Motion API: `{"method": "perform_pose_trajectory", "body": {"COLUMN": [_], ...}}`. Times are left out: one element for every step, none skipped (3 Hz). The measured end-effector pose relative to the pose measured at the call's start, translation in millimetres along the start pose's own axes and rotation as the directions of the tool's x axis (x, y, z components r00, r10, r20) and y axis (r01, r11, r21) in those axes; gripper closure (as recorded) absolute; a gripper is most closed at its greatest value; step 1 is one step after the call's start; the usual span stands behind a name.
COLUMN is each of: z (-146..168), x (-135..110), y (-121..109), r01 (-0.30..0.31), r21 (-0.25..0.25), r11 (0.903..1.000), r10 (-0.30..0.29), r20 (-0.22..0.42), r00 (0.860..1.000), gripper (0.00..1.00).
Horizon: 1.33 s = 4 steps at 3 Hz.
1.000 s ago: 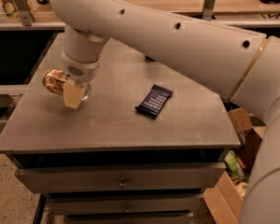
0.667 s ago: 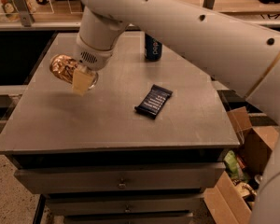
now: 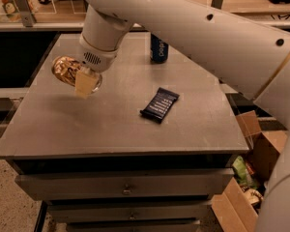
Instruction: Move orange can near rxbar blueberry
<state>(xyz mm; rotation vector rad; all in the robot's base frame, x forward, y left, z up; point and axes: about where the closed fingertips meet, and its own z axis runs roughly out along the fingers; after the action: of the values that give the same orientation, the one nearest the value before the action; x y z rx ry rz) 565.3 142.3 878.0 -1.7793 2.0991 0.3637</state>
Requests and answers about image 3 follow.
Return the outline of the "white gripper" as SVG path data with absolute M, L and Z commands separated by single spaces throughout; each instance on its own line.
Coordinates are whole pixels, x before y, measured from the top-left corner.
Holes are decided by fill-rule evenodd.
M 118 50 L 100 50 L 94 46 L 91 46 L 80 35 L 80 61 L 84 66 L 77 73 L 75 78 L 75 93 L 83 98 L 87 99 L 91 94 L 99 90 L 101 86 L 101 75 L 99 73 L 107 71 L 115 58 L 117 57 Z

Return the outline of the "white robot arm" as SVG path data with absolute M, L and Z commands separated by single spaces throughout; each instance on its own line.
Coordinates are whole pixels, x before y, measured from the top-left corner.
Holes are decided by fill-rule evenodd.
M 290 33 L 188 0 L 86 0 L 84 55 L 103 72 L 138 23 L 252 100 L 288 130 L 255 232 L 290 232 Z

